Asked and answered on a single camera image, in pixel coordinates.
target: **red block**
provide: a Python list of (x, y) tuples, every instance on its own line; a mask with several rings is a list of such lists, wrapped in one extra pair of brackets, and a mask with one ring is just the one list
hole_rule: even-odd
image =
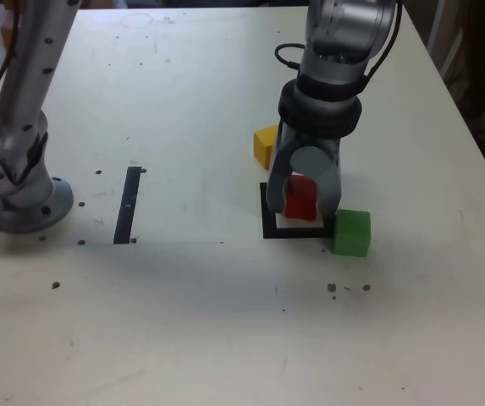
[(317, 185), (301, 175), (291, 175), (287, 186), (284, 216), (313, 221), (317, 217)]

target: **black tape strip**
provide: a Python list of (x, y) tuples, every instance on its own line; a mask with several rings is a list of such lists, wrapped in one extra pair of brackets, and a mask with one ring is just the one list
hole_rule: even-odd
[(267, 204), (267, 184), (259, 184), (261, 190), (262, 237), (264, 239), (326, 239), (332, 238), (334, 220), (326, 221), (320, 228), (278, 228), (276, 213)]
[(118, 222), (114, 232), (114, 244), (129, 244), (131, 238), (131, 227), (133, 226), (133, 215), (137, 205), (137, 193), (139, 192), (139, 181), (141, 180), (141, 167), (128, 167), (125, 175), (124, 192), (118, 212)]

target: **yellow block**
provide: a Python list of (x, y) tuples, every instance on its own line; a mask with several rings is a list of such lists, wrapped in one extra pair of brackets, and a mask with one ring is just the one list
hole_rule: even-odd
[(273, 153), (277, 132), (278, 126), (273, 125), (267, 129), (260, 129), (253, 134), (253, 155), (267, 170), (270, 167), (270, 156)]

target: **black tape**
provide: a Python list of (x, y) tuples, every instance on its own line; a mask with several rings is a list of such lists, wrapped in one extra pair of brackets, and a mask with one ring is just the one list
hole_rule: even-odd
[(116, 222), (116, 231), (114, 231), (114, 244), (130, 243), (131, 227), (133, 227), (133, 216), (137, 205), (140, 181), (141, 167), (128, 167), (118, 212), (118, 221)]

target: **green block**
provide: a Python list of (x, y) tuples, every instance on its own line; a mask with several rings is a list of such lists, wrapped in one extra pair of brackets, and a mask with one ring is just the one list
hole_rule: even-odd
[(336, 212), (333, 254), (366, 257), (371, 238), (368, 211), (338, 210)]

